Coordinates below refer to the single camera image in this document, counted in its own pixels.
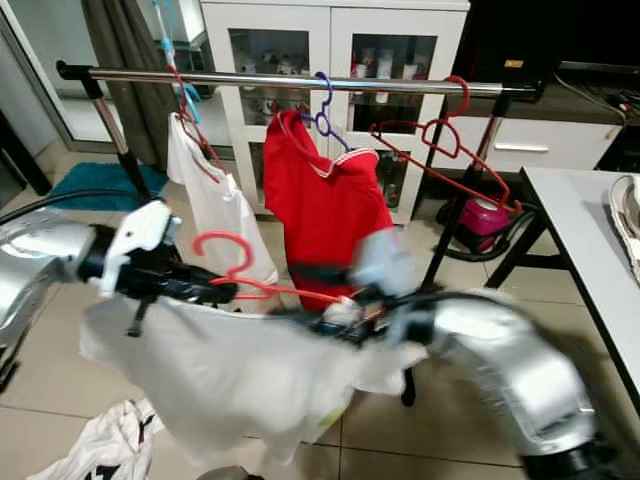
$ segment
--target drawer handle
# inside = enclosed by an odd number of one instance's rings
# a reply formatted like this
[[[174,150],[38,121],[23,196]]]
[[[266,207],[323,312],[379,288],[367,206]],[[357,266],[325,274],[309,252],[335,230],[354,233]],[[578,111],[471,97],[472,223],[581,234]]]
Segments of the drawer handle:
[[[547,153],[549,147],[545,145],[517,145],[513,143],[496,143],[493,148],[506,152]]]

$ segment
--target glass cabinet door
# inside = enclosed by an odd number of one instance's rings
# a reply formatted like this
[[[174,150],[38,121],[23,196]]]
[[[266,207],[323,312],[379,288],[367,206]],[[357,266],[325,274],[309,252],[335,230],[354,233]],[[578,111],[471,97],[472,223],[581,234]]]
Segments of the glass cabinet door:
[[[330,70],[330,9],[273,5],[205,4],[207,32],[220,72],[313,75]],[[324,94],[270,87],[219,87],[242,190],[263,210],[262,155],[267,126],[282,110],[314,112]],[[313,136],[321,154],[326,139]]]
[[[331,75],[406,80],[442,80],[451,73],[464,26],[464,12],[437,10],[331,9]],[[332,122],[344,132],[352,148],[384,148],[369,135],[372,123],[406,120],[425,123],[440,113],[442,95],[336,92]],[[425,162],[427,146],[414,128],[386,130],[397,148]],[[330,155],[338,153],[330,143]],[[422,170],[398,163],[390,152],[379,151],[378,180],[384,185],[394,221],[411,215]]]

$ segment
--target tiled floor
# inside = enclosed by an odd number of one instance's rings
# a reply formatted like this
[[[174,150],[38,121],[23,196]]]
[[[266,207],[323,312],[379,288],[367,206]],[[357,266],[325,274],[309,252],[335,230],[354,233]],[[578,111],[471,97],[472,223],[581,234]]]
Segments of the tiled floor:
[[[59,181],[73,164],[87,160],[113,161],[113,157],[70,154],[58,162],[51,177]],[[202,264],[187,248],[195,228],[184,190],[169,184],[165,193],[174,211],[185,220],[179,247],[188,260]],[[34,198],[33,193],[25,191],[7,210]],[[111,212],[66,214],[111,225],[122,217]],[[263,221],[260,228],[283,281],[288,281],[281,226]],[[405,242],[420,266],[416,284],[424,275],[439,231],[429,215],[405,229]],[[538,253],[552,253],[554,249],[548,237],[535,246]],[[497,263],[447,259],[437,280],[452,289],[479,287]],[[524,308],[540,319],[540,327],[554,334],[559,347],[576,359],[596,390],[606,422],[622,430],[618,441],[640,444],[640,422],[566,272],[518,269],[503,290],[518,297]],[[142,396],[116,372],[78,354],[78,322],[83,309],[95,301],[97,296],[91,287],[67,285],[52,288],[40,309],[22,351],[22,367],[0,397],[3,480],[22,479],[45,468],[68,451],[87,419],[119,400]],[[477,388],[461,372],[434,359],[416,368],[415,376],[418,398],[414,407],[403,407],[397,398],[358,394],[343,419],[318,445],[301,447],[288,467],[266,463],[263,445],[250,438],[241,448],[220,458],[217,466],[242,464],[267,480],[524,479],[496,418],[483,408]],[[191,466],[162,433],[157,438],[149,478],[195,479],[211,467]]]

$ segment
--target red shirt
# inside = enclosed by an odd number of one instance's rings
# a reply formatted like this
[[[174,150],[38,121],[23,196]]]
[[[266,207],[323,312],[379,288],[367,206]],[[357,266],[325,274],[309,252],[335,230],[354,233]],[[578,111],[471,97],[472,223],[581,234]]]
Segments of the red shirt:
[[[296,115],[295,111],[275,115],[267,130],[265,206],[284,224],[288,265],[348,267],[362,238],[393,226],[378,187],[378,154],[361,148],[342,155],[332,167],[331,160],[318,154]],[[349,287],[326,286],[295,273],[291,278],[299,289],[327,295],[353,293]],[[308,310],[327,306],[315,299],[301,301]]]

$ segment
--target pink vacuum cleaner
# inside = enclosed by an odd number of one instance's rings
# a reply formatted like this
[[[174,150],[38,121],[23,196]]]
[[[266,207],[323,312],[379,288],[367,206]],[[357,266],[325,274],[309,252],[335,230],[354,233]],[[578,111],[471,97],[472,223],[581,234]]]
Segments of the pink vacuum cleaner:
[[[449,218],[453,200],[445,203],[436,214],[436,221],[444,225]],[[534,205],[522,203],[523,211],[509,217],[502,209],[479,198],[467,201],[454,238],[469,252],[447,249],[446,255],[467,262],[484,262],[499,257],[511,246],[518,229],[535,215]]]

